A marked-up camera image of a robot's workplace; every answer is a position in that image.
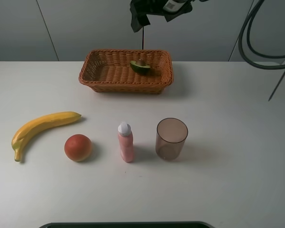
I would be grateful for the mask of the halved avocado with pit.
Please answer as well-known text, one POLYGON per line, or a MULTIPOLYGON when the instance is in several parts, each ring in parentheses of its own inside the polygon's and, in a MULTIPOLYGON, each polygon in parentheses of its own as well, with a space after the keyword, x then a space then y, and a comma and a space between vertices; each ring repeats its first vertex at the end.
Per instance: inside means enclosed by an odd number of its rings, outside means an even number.
POLYGON ((130 67, 135 73, 140 74, 140 75, 146 75, 150 70, 150 66, 147 65, 145 61, 141 59, 137 61, 131 60, 130 67))

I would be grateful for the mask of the orange red peach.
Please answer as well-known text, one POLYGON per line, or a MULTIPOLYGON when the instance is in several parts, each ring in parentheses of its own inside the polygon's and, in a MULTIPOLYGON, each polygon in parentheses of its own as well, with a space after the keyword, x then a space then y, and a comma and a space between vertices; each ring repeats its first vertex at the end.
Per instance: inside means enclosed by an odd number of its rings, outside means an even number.
POLYGON ((81 162, 92 154, 92 142, 85 135, 73 135, 66 140, 64 152, 72 161, 81 162))

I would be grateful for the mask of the translucent brown plastic cup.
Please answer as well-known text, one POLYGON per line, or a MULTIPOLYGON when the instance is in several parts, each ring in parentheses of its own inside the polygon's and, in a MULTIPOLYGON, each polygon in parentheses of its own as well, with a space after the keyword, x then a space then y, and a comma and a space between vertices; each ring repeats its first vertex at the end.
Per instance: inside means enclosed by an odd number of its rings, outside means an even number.
POLYGON ((157 155, 167 161, 176 159, 188 137, 185 123, 176 118, 165 118, 157 125, 155 150, 157 155))

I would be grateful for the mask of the black cloth covered device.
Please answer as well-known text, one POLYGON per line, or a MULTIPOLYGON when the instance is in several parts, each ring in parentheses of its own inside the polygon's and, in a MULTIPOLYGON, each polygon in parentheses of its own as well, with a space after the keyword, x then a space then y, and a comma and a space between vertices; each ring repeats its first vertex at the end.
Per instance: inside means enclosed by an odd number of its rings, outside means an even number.
POLYGON ((166 22, 191 12, 191 0, 132 0, 130 2, 131 28, 134 33, 150 25, 148 15, 163 16, 166 22))

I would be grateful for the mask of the woven wicker basket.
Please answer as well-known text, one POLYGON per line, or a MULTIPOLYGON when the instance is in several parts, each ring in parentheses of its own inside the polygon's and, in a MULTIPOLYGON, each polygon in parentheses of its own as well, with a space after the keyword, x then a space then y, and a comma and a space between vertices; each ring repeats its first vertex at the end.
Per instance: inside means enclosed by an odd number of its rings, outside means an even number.
POLYGON ((164 50, 95 49, 82 66, 79 82, 98 93, 160 94, 174 80, 171 56, 164 50), (131 60, 150 66, 146 75, 135 73, 131 60))

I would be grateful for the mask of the yellow banana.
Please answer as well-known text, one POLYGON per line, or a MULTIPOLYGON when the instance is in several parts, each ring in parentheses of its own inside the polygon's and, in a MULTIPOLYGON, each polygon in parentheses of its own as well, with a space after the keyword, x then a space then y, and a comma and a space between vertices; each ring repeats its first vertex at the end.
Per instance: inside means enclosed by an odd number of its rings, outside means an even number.
POLYGON ((81 117, 82 115, 76 112, 59 112, 27 122, 17 130, 12 138, 11 146, 14 150, 14 160, 16 162, 21 161, 24 148, 37 134, 51 128, 72 124, 80 120, 81 117))

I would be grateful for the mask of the thin black rod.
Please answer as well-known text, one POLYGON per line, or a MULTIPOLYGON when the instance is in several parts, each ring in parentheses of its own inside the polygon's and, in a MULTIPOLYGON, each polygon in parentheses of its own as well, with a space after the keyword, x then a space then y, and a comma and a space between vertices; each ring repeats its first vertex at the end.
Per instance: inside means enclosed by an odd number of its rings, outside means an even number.
POLYGON ((276 84, 274 90, 272 91, 268 101, 270 101, 273 98, 274 94, 276 93, 276 91, 277 91, 278 87, 280 86, 281 82, 283 81, 284 77, 285 77, 285 70, 284 70, 283 74, 281 75, 278 83, 276 84))

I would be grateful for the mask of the pink bottle white cap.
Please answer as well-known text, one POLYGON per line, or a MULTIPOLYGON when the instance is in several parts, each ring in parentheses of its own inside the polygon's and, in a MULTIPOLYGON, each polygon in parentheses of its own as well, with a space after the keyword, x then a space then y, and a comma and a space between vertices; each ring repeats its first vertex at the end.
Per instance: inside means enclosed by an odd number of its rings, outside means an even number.
POLYGON ((126 122, 121 122, 118 126, 118 140, 123 161, 132 162, 134 160, 133 134, 130 125, 126 122))

